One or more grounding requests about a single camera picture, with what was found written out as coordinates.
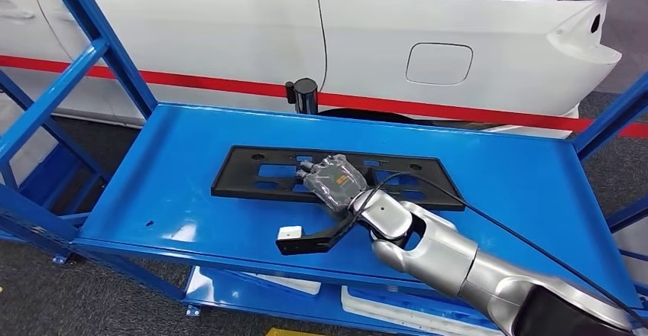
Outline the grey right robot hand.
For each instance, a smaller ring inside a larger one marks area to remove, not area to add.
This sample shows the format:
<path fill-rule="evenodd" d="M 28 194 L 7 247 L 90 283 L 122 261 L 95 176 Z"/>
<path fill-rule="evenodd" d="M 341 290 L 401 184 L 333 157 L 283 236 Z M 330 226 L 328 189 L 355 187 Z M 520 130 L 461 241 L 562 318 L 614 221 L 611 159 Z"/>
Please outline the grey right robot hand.
<path fill-rule="evenodd" d="M 341 215 L 368 183 L 344 154 L 328 155 L 318 163 L 300 161 L 296 176 L 332 213 Z"/>

